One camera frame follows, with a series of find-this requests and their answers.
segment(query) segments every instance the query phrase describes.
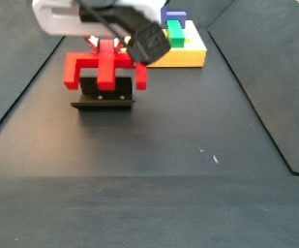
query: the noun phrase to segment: black surface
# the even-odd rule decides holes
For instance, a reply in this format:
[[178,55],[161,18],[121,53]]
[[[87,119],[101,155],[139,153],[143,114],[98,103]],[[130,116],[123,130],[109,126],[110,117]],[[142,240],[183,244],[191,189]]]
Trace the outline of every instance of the black surface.
[[41,32],[27,1],[0,2],[0,119],[59,41]]
[[[0,175],[287,175],[287,167],[205,31],[203,69],[150,69],[131,111],[79,112],[63,85],[65,39],[0,127]],[[131,71],[118,71],[133,75]]]
[[201,35],[205,68],[150,69],[131,111],[69,105],[65,39],[0,125],[0,247],[299,248],[299,177]]
[[0,247],[299,248],[299,178],[0,178]]
[[210,33],[289,165],[299,172],[299,3],[237,0]]

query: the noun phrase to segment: yellow base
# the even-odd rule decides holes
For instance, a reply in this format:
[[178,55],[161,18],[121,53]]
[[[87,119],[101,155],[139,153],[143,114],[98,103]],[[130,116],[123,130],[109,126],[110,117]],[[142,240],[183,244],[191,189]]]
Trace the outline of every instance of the yellow base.
[[166,55],[150,67],[203,67],[207,48],[191,20],[186,22],[186,46],[171,48]]

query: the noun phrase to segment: black mount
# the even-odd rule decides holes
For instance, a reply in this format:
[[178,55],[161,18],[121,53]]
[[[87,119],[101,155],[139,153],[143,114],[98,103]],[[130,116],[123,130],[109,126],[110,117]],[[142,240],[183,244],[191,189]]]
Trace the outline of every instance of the black mount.
[[78,109],[130,109],[134,104],[133,79],[117,77],[113,91],[102,91],[97,79],[97,77],[81,78],[81,100],[71,105]]

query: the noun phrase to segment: toy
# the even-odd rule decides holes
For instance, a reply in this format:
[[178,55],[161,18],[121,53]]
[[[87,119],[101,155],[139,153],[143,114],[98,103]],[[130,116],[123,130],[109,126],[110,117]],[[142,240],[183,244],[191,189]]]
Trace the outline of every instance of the toy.
[[[79,109],[130,108],[133,83],[115,78],[117,68],[135,68],[137,89],[147,88],[147,65],[170,50],[159,26],[166,0],[34,0],[33,10],[42,29],[53,35],[86,36],[94,52],[71,52],[65,63],[65,85],[83,95]],[[127,53],[119,52],[126,47]],[[82,68],[98,68],[97,77],[81,77]]]

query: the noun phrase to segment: red object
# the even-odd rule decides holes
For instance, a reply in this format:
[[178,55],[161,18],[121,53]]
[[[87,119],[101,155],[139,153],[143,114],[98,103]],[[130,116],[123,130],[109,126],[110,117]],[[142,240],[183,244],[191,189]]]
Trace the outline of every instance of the red object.
[[115,51],[114,40],[101,40],[98,52],[69,52],[65,62],[65,86],[79,87],[82,68],[98,68],[98,86],[103,91],[115,90],[115,69],[137,69],[137,89],[147,89],[147,66],[137,64],[127,53]]

